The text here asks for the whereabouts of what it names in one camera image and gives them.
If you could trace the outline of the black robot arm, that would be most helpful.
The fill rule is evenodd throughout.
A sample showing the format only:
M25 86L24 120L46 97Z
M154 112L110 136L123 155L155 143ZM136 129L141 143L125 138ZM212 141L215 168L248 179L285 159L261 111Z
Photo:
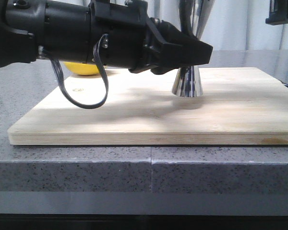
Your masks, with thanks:
M88 6L54 0L0 0L0 68L36 61L42 46L54 58L92 63L93 47L102 35L104 65L131 73L207 64L213 48L174 25L150 18L147 2L123 6L93 0Z

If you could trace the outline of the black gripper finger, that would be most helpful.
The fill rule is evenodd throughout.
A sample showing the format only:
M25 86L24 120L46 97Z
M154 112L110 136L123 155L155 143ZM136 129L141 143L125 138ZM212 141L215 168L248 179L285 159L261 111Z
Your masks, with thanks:
M195 36L188 36L171 23L161 21L156 28L166 41L161 46L155 68L155 75L165 74L173 69L207 64L210 61L213 47Z
M288 0L270 0L266 24L288 24Z

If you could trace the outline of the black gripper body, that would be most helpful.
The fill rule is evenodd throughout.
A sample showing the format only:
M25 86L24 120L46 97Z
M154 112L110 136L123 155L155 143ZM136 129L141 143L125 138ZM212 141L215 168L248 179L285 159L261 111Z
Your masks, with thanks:
M160 29L169 24L149 18L147 7L143 0L128 0L124 6L108 0L91 1L92 55L88 60L131 73L178 69L180 64L174 56L182 45L165 40Z

